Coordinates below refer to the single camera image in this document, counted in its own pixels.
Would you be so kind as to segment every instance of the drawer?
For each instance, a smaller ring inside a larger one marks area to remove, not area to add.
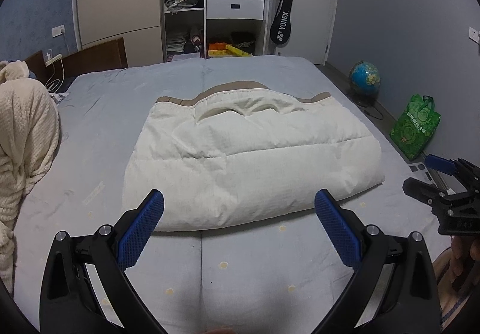
[[[263,20],[263,0],[206,0],[206,18]]]

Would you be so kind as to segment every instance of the silver bolt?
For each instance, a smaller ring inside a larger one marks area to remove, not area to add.
[[[57,234],[55,235],[55,239],[58,240],[58,241],[62,241],[66,237],[67,237],[67,233],[65,231],[57,232]]]
[[[415,240],[416,242],[421,242],[423,240],[423,236],[420,232],[412,232],[412,238],[413,240]]]
[[[103,236],[108,235],[110,232],[112,232],[112,227],[110,227],[108,224],[102,225],[98,230],[98,233]]]
[[[371,235],[371,236],[375,236],[375,235],[378,235],[378,233],[380,232],[380,230],[378,229],[378,227],[374,226],[374,225],[369,225],[367,226],[367,232]]]

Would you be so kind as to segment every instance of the gray wall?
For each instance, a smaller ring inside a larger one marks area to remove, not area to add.
[[[52,28],[65,25],[71,52],[77,50],[71,0],[4,0],[0,6],[0,60],[25,59],[48,48],[67,55],[63,36],[52,38]]]
[[[480,55],[469,26],[480,30],[476,0],[338,0],[328,61],[345,74],[362,59],[375,64],[379,102],[395,118],[412,94],[433,96],[442,121],[427,152],[480,165]]]

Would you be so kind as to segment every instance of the globe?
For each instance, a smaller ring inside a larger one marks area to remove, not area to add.
[[[350,71],[349,82],[352,90],[357,94],[372,96],[380,88],[380,75],[373,64],[361,61]]]

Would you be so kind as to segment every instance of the bed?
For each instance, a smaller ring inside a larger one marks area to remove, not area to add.
[[[37,327],[45,259],[55,233],[93,233],[114,223],[125,167],[148,112],[161,96],[193,99],[213,86],[254,80],[309,99],[329,92],[380,142],[385,182],[344,200],[364,224],[407,236],[420,231],[436,258],[450,238],[437,234],[427,206],[405,196],[412,176],[378,129],[313,64],[297,57],[188,59],[78,77],[58,106],[61,144],[51,170],[22,203],[15,226],[14,299]],[[95,271],[89,273],[107,318],[118,323]],[[157,232],[126,271],[158,321],[172,334],[227,326],[238,333],[309,333],[348,282],[313,211],[202,232]]]

